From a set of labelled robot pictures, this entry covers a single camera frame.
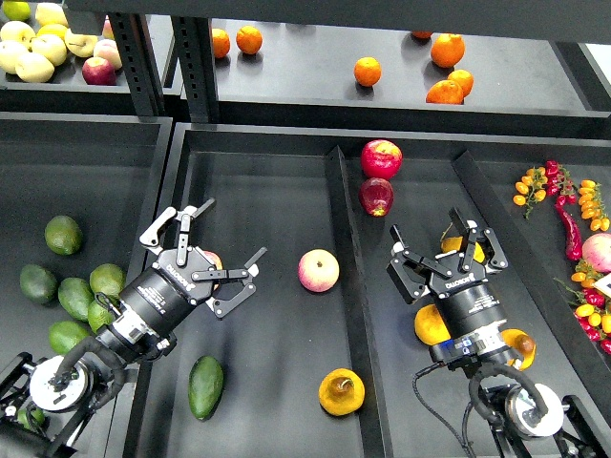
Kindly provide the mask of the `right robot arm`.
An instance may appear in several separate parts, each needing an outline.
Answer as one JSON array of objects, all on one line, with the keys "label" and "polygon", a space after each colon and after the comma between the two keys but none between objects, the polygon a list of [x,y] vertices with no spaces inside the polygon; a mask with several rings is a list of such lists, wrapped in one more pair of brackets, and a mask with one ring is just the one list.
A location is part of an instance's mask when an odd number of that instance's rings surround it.
[{"label": "right robot arm", "polygon": [[489,277],[508,262],[491,228],[464,219],[455,208],[451,226],[457,248],[427,258],[403,240],[392,225],[387,272],[407,303],[430,296],[449,335],[430,348],[431,365],[412,377],[416,385],[438,368],[460,369],[469,381],[469,402],[461,429],[453,435],[465,454],[474,456],[468,422],[476,412],[488,425],[501,457],[528,457],[529,441],[551,438],[562,457],[604,457],[602,434],[574,395],[559,397],[534,383],[523,371],[525,357],[502,336],[506,314]]}]

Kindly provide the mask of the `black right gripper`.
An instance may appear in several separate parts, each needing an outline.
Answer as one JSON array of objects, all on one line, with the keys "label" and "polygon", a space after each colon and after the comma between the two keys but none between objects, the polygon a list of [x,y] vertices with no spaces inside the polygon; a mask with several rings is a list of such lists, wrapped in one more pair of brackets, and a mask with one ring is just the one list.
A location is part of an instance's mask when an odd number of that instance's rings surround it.
[{"label": "black right gripper", "polygon": [[398,225],[393,224],[386,271],[407,304],[431,292],[453,340],[501,344],[499,327],[506,317],[488,284],[487,273],[508,267],[505,253],[492,228],[480,228],[455,207],[449,216],[449,229],[456,229],[458,235],[447,237],[447,252],[458,254],[458,268],[415,253],[403,240]]}]

